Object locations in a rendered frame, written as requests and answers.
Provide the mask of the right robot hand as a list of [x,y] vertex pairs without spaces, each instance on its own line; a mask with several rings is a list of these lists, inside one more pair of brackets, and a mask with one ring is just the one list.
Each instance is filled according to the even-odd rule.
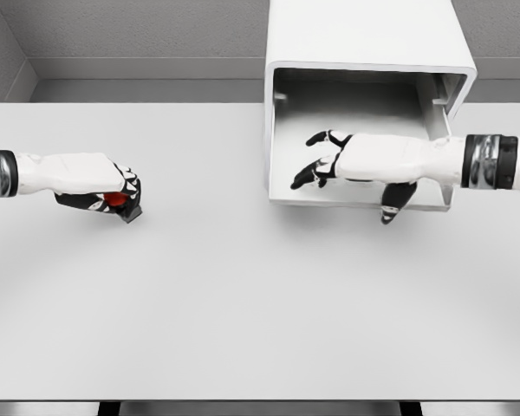
[[391,223],[417,191],[421,168],[416,158],[421,141],[399,135],[329,129],[311,136],[306,146],[325,142],[336,146],[337,152],[306,165],[295,175],[290,188],[298,190],[311,183],[323,188],[334,179],[383,183],[380,221]]

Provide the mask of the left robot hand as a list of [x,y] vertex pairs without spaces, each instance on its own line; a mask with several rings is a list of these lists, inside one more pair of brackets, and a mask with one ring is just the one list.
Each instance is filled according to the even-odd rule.
[[84,211],[114,214],[107,208],[104,193],[139,193],[141,196],[138,175],[103,153],[51,155],[47,157],[42,181],[45,189],[55,194],[58,204]]

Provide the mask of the white cabinet drawer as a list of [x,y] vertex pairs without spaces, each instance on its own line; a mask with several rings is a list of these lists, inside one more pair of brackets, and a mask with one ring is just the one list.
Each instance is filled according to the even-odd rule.
[[336,146],[306,141],[321,131],[398,134],[426,141],[450,134],[444,108],[417,82],[282,81],[264,101],[265,185],[270,202],[321,207],[380,207],[382,183],[346,180],[291,190],[295,175]]

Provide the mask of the red and black load switch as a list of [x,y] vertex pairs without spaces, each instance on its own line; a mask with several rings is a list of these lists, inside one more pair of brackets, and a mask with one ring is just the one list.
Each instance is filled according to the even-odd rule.
[[114,213],[127,224],[142,214],[139,193],[129,195],[122,192],[108,192],[103,194],[103,198],[109,212]]

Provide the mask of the white tabletop storage cabinet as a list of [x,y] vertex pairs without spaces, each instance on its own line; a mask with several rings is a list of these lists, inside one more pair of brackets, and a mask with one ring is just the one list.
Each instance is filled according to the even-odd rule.
[[477,75],[452,0],[270,0],[264,100],[282,81],[417,82],[450,124]]

